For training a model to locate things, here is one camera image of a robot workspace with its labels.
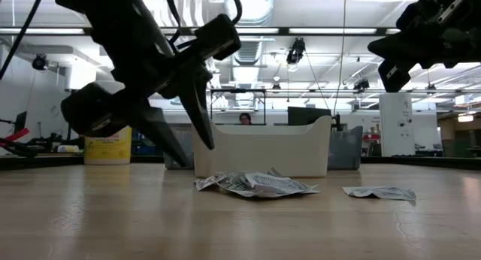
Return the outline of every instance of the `desk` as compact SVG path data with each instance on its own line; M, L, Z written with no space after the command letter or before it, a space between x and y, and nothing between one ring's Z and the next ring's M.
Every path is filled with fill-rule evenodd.
M481 174L406 165L331 171L322 193L249 201L197 192L162 165L0 172L6 259L466 259L481 255ZM412 188L407 201L341 186Z

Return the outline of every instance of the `person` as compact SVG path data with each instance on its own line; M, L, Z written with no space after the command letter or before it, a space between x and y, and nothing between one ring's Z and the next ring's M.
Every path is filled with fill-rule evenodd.
M252 118L248 113L241 113L239 116L239 121L241 125L252 125Z

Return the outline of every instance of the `ceiling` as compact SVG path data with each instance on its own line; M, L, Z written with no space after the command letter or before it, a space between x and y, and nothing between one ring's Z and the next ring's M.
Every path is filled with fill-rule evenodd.
M0 4L0 26L21 26L34 0L2 0ZM158 0L147 0L149 9L157 9ZM197 9L199 4L190 0L190 9ZM274 0L271 21L273 27L343 27L345 26L377 28L394 28L395 21L404 11L408 4L415 0ZM223 0L202 0L201 15L204 23L213 19L217 14L224 12ZM182 15L186 2L179 0L178 10ZM256 9L255 2L243 2L244 11ZM76 14L55 4L54 0L43 0L31 27L89 27L84 15ZM269 40L265 42L262 51L261 68L257 74L255 88L264 87L270 89L274 77L280 78L283 89L316 89L317 83L323 89L337 89L340 87L352 89L354 82L361 78L370 82L372 89L382 89L377 66L382 59L369 53L367 45L381 37L374 36L304 36L306 52L299 62L296 71L288 72L285 65L286 51L291 47L296 36L264 36ZM25 44L34 45L68 45L86 54L89 58L100 63L100 68L108 72L112 66L106 56L101 56L97 44L88 36L26 36ZM232 61L226 59L216 62L219 69L219 81L222 85L235 83L233 78ZM473 69L478 64L461 64L454 69L433 67L429 71L413 69L413 79L405 86L405 89L424 89L428 83L435 82L442 89L463 89L466 86L471 89L481 89L481 68L476 73L462 76L467 69ZM110 79L108 73L99 73L98 77ZM309 96L321 96L319 93L308 94ZM454 98L456 94L440 95L438 98Z

